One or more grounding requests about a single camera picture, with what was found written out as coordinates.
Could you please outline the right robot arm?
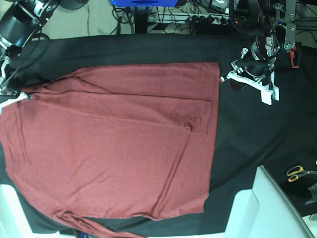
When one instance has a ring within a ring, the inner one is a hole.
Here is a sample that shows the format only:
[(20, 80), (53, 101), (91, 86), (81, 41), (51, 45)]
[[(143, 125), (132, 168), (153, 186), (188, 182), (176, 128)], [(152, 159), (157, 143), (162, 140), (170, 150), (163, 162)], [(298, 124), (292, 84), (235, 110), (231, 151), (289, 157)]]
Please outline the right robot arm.
[(27, 93), (9, 85), (22, 66), (10, 73), (9, 65), (20, 55), (27, 43), (34, 37), (40, 37), (40, 30), (59, 5), (59, 0), (13, 0), (11, 7), (0, 20), (1, 109), (30, 99)]

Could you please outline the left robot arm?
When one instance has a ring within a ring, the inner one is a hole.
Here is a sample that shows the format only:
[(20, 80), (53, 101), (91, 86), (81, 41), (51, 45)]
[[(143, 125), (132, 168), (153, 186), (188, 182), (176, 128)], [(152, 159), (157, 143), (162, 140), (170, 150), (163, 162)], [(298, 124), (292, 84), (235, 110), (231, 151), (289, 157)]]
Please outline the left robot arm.
[(255, 37), (250, 48), (243, 48), (241, 57), (231, 63), (232, 71), (221, 77), (240, 87), (251, 86), (259, 90), (261, 101), (271, 105), (280, 99), (275, 85), (275, 62), (280, 53), (289, 55), (292, 69), (299, 68), (301, 44), (295, 41), (296, 1), (259, 0), (258, 21), (253, 25), (235, 20), (234, 1), (229, 1), (229, 20), (242, 33)]

